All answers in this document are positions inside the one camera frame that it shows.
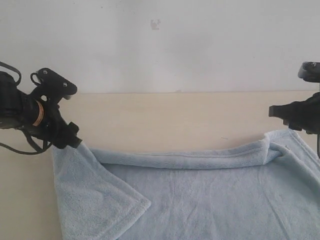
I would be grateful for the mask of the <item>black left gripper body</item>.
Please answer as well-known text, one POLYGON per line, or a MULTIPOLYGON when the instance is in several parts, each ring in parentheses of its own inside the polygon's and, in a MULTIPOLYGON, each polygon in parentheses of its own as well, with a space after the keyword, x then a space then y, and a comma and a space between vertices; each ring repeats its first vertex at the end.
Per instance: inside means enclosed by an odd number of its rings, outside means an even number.
POLYGON ((59 103, 52 105, 46 102, 46 97, 35 99, 30 94, 24 96, 24 135, 33 148, 39 145, 33 140, 42 140, 43 148, 55 146, 55 140, 67 137, 67 125, 63 119, 59 103))

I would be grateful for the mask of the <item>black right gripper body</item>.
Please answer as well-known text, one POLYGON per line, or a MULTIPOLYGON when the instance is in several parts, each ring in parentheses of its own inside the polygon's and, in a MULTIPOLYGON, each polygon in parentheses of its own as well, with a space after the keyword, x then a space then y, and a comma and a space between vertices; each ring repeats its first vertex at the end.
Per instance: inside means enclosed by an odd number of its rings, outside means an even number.
POLYGON ((298 125, 308 134, 320 133, 320 93, 300 102, 298 125))

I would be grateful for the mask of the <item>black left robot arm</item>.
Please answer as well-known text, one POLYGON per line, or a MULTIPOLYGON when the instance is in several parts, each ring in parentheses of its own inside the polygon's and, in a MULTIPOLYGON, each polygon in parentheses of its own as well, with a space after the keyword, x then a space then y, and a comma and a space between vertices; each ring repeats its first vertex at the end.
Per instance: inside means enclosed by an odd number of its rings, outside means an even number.
POLYGON ((77 93, 77 86, 56 72, 43 68, 33 72, 38 78, 35 89, 26 94, 8 73, 0 73, 0 128, 21 131, 33 148, 32 155, 45 152, 51 146, 77 148, 82 140, 79 127, 66 123, 59 111, 59 102, 77 93))

